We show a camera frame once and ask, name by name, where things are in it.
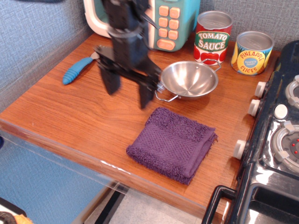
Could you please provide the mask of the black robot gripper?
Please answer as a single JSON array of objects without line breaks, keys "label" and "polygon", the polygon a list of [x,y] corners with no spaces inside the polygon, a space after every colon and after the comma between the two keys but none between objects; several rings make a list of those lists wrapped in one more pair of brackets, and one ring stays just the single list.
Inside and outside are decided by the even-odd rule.
[{"label": "black robot gripper", "polygon": [[144,109],[153,99],[161,69],[148,57],[148,38],[144,35],[112,38],[112,47],[97,46],[98,66],[109,95],[121,85],[120,76],[139,84],[140,105]]}]

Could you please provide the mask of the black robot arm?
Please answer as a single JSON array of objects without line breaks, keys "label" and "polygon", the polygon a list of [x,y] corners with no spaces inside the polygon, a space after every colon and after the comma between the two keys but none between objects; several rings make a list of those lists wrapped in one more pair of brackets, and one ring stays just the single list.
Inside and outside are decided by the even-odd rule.
[{"label": "black robot arm", "polygon": [[108,15],[111,47],[98,46],[97,60],[106,91],[112,95],[124,77],[139,85],[140,107],[153,99],[158,88],[161,69],[149,58],[149,25],[154,21],[146,15],[147,0],[104,0]]}]

